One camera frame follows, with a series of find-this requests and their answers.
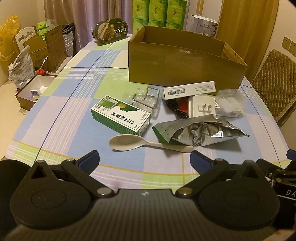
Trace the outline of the clear plastic box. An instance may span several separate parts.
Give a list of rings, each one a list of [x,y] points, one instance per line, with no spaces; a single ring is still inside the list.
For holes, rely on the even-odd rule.
[[[216,115],[237,118],[247,103],[246,97],[238,89],[219,90],[215,97]]]

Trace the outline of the beige plastic spoon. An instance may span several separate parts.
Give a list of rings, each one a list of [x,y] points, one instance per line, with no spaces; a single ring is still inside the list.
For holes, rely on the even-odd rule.
[[[129,151],[143,146],[172,150],[182,153],[190,153],[194,150],[193,146],[165,145],[162,143],[149,142],[137,135],[114,136],[109,140],[109,146],[116,151]]]

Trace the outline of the large cardboard box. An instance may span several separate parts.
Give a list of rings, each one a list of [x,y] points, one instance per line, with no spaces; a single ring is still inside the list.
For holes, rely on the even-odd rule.
[[[143,26],[128,41],[129,81],[164,87],[213,81],[238,89],[247,70],[226,42],[194,32]]]

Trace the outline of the green tissue pack bundle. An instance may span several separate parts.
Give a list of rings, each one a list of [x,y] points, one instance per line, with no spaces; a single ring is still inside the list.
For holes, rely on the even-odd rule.
[[[132,33],[143,26],[184,30],[189,1],[135,0],[132,2]]]

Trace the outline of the silver foil pouch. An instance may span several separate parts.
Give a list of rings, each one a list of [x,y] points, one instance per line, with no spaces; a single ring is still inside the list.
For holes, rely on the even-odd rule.
[[[239,137],[249,137],[247,133],[225,118],[213,114],[157,123],[152,130],[166,145],[178,142],[193,147],[204,147]]]

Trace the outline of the quilted chair cushion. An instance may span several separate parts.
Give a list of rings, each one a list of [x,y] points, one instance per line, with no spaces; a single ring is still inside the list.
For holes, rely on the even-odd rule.
[[[283,126],[295,110],[295,62],[272,49],[251,84],[277,124]]]

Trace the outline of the oval instant noodle bowl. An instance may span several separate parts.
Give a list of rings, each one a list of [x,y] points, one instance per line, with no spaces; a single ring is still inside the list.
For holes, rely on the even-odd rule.
[[[124,39],[128,34],[128,25],[121,18],[108,19],[96,24],[92,31],[95,40],[109,44]]]

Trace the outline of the white power adapter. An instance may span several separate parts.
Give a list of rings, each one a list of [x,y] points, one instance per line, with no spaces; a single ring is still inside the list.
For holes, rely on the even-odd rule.
[[[215,98],[209,95],[194,95],[188,99],[188,116],[195,118],[209,114],[216,114]]]

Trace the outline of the wooden door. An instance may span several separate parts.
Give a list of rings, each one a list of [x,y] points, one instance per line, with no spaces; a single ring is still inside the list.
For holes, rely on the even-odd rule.
[[[279,1],[225,0],[216,38],[229,44],[248,65],[251,82],[259,70],[271,39]]]

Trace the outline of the wire rack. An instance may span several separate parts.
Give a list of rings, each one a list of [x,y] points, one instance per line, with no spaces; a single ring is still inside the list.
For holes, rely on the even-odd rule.
[[[153,120],[158,117],[160,90],[154,86],[148,86],[145,90],[137,88],[137,91],[125,92],[122,100],[131,106],[150,113]]]

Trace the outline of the open brown gift box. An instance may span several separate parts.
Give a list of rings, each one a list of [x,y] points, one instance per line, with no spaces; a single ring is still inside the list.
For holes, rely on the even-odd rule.
[[[31,79],[15,95],[21,108],[30,110],[56,77],[56,75],[36,75]]]

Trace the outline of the long white ointment box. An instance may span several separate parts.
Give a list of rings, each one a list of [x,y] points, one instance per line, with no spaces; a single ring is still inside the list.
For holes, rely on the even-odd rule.
[[[162,92],[162,99],[170,100],[198,94],[208,94],[216,91],[215,82],[198,82],[193,84],[165,87]]]

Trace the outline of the white humidifier box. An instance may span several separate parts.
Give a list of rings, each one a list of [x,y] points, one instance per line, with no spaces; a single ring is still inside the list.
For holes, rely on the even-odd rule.
[[[186,30],[215,38],[217,28],[218,23],[215,20],[199,15],[190,15]]]

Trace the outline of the green white medicine box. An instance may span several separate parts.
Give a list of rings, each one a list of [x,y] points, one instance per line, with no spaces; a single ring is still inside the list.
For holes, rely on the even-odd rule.
[[[121,134],[141,136],[151,121],[151,114],[110,96],[105,96],[92,108],[94,120]]]

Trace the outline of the red candy packet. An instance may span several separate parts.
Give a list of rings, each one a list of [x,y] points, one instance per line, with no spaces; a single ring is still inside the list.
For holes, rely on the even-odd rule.
[[[189,97],[182,97],[177,99],[178,109],[184,113],[188,113],[188,100]]]

